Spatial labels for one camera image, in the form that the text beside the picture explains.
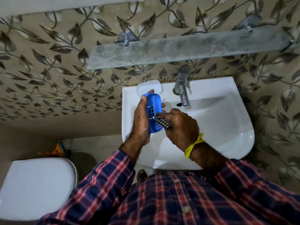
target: faucet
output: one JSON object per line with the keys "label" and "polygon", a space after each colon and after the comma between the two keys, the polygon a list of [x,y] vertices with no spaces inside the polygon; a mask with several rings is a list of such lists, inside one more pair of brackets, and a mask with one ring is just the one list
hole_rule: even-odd
{"label": "faucet", "polygon": [[188,83],[189,71],[190,70],[185,66],[182,66],[178,69],[177,79],[175,82],[175,87],[173,89],[173,93],[175,95],[180,96],[180,101],[181,101],[182,106],[190,105],[190,102],[188,100],[187,91],[185,88],[185,82],[186,82],[187,88],[190,88],[190,84]]}

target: shirt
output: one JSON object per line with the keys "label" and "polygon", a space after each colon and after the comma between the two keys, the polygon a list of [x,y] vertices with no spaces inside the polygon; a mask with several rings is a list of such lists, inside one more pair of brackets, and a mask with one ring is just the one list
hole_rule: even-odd
{"label": "shirt", "polygon": [[130,191],[133,163],[116,151],[38,224],[300,224],[300,196],[242,160],[214,179],[189,171],[154,175]]}

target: sink basin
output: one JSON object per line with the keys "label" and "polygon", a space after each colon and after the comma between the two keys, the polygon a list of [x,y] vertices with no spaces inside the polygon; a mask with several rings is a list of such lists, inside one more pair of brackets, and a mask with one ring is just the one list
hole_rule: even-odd
{"label": "sink basin", "polygon": [[[228,158],[241,159],[254,144],[250,117],[232,77],[194,80],[187,89],[190,106],[178,106],[173,93],[175,83],[162,84],[161,100],[170,112],[177,108],[197,120],[203,139]],[[136,86],[123,87],[122,138],[130,134],[134,110],[140,98]],[[137,162],[162,170],[199,170],[201,167],[171,143],[164,130],[151,134],[150,143],[142,148]]]}

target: shirt button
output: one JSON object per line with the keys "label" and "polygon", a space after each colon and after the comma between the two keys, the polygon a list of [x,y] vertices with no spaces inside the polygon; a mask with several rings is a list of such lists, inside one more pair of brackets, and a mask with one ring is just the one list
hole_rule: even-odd
{"label": "shirt button", "polygon": [[187,213],[189,213],[190,212],[190,206],[184,206],[184,207],[182,207],[182,213],[184,213],[184,214],[187,214]]}

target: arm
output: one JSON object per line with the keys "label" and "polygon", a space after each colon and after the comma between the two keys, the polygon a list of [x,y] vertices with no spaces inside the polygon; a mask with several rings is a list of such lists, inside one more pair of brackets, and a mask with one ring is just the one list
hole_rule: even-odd
{"label": "arm", "polygon": [[109,221],[130,190],[141,148],[150,141],[146,104],[147,98],[143,96],[134,112],[132,132],[119,150],[78,184],[65,206],[43,216],[37,224],[106,224]]}
{"label": "arm", "polygon": [[[177,109],[160,114],[173,128],[167,137],[183,152],[196,142],[197,121]],[[228,197],[258,217],[276,224],[300,224],[300,196],[269,182],[257,169],[242,160],[228,159],[207,143],[196,144],[190,159],[215,177]]]}

